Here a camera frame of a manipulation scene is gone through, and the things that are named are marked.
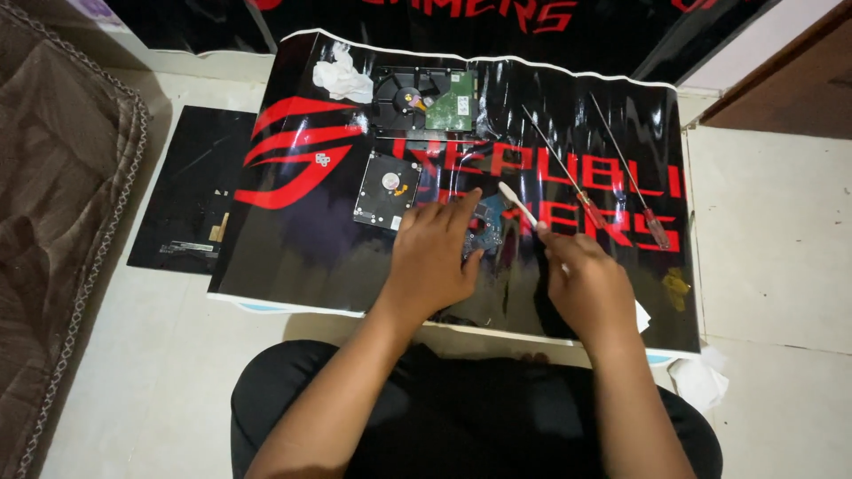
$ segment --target screwdriver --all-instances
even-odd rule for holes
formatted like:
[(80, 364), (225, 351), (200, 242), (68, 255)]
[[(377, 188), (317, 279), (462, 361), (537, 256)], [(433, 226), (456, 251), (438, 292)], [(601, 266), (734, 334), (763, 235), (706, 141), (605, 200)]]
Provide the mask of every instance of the screwdriver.
[(597, 104), (597, 99), (592, 93), (589, 93), (589, 95), (591, 95), (591, 100), (595, 103), (597, 114), (601, 115), (601, 121), (603, 122), (603, 126), (607, 128), (607, 133), (609, 134), (609, 137), (613, 139), (615, 151), (619, 152), (621, 164), (625, 166), (625, 170), (627, 170), (627, 176), (630, 178), (630, 182), (633, 183), (633, 188), (635, 188), (636, 192), (639, 193), (639, 201), (642, 202), (642, 208), (644, 208), (642, 214), (645, 216), (645, 223), (648, 225), (648, 230), (651, 231), (653, 240), (657, 242), (657, 245), (661, 250), (668, 250), (669, 248), (671, 248), (669, 236), (665, 233), (665, 229), (663, 229), (662, 223), (659, 222), (659, 219), (657, 219), (657, 217), (654, 215), (651, 208), (648, 207), (648, 203), (645, 203), (645, 198), (642, 196), (642, 192), (639, 191), (639, 185), (636, 184), (636, 178), (634, 178), (633, 173), (630, 172), (630, 166), (627, 164), (625, 156), (621, 153), (619, 143), (615, 141), (615, 135), (613, 135), (613, 131), (609, 129), (609, 123), (607, 123), (607, 119), (603, 116), (601, 107)]
[(562, 164), (562, 161), (559, 159), (559, 154), (556, 153), (556, 150), (554, 150), (553, 147), (550, 145), (550, 141), (547, 140), (547, 136), (545, 136), (544, 132), (542, 132), (542, 130), (538, 127), (538, 124), (535, 122), (535, 119), (533, 119), (533, 116), (527, 110), (527, 107), (524, 107), (523, 105), (521, 105), (521, 107), (523, 107), (524, 113), (526, 113), (527, 116), (530, 118), (532, 126), (535, 128), (538, 134), (541, 135), (542, 139), (544, 139), (544, 144), (547, 145), (547, 149), (550, 150), (553, 156), (556, 157), (556, 163), (558, 163), (559, 166), (562, 167), (562, 169), (565, 171), (565, 174), (568, 175), (568, 179), (571, 180), (571, 184), (573, 184), (574, 187), (577, 189), (577, 199), (580, 200), (580, 204), (583, 205), (583, 209), (586, 211), (586, 214), (589, 215), (591, 223), (595, 225), (595, 228), (603, 229), (604, 225), (607, 224), (607, 222), (603, 219), (603, 215), (601, 214), (601, 211), (597, 209), (595, 202), (592, 201), (591, 198), (589, 198), (588, 193), (580, 189), (580, 186), (574, 180), (573, 176), (571, 176), (571, 173), (568, 173), (568, 168), (566, 168), (566, 166)]

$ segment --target right hand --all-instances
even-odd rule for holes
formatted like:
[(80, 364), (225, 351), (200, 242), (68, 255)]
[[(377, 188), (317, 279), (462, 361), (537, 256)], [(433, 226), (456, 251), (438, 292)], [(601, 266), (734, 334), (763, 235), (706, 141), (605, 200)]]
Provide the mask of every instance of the right hand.
[(636, 299), (625, 269), (585, 234), (556, 235), (544, 222), (538, 223), (537, 231), (550, 262), (550, 301), (589, 353), (637, 341), (641, 345)]

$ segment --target tissue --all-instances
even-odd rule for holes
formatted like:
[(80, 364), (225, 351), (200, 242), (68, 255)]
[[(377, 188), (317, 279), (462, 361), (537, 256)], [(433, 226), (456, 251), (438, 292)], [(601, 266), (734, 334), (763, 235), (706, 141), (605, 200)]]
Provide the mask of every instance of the tissue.
[(314, 65), (314, 84), (328, 90), (332, 100), (348, 98), (356, 103), (372, 101), (372, 80), (355, 70), (349, 46), (336, 42), (331, 47), (335, 62), (318, 61)]
[(725, 356), (705, 344), (699, 359), (680, 359), (669, 368), (677, 395), (700, 413), (718, 406), (728, 391), (728, 378), (721, 371)]

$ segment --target toothbrush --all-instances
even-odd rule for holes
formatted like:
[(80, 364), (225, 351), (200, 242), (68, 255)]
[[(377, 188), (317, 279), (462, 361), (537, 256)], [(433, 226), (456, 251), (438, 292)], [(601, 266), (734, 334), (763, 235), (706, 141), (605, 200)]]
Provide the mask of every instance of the toothbrush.
[(518, 199), (518, 195), (515, 194), (514, 191), (512, 191), (512, 188), (509, 188), (509, 185), (504, 182), (498, 183), (497, 188), (500, 188), (500, 193), (502, 193), (507, 200), (511, 201), (512, 203), (518, 205), (519, 208), (521, 208), (521, 211), (523, 211), (524, 215), (527, 216), (527, 220), (529, 220), (530, 224), (532, 224), (532, 229), (535, 229), (538, 226), (538, 220), (535, 219), (535, 216), (533, 216), (533, 214), (530, 213), (527, 207), (524, 206), (524, 204)]

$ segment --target tile floor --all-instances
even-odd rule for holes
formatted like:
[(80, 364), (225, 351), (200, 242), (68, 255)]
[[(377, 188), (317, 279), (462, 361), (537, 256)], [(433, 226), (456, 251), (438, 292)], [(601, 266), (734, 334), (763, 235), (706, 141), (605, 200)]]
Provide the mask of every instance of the tile floor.
[[(115, 72), (154, 120), (149, 169), (183, 105), (257, 110), (264, 85)], [(699, 127), (684, 137), (699, 248), (702, 327), (731, 384), (710, 411), (728, 479), (852, 470), (852, 141)], [(204, 298), (207, 278), (129, 268), (150, 182), (136, 185), (42, 478), (230, 477), (228, 399), (244, 365), (281, 339), (339, 343), (356, 320), (253, 315)], [(807, 192), (802, 197), (800, 192)], [(424, 328), (444, 355), (518, 356), (553, 344)], [(665, 370), (658, 384), (671, 388)]]

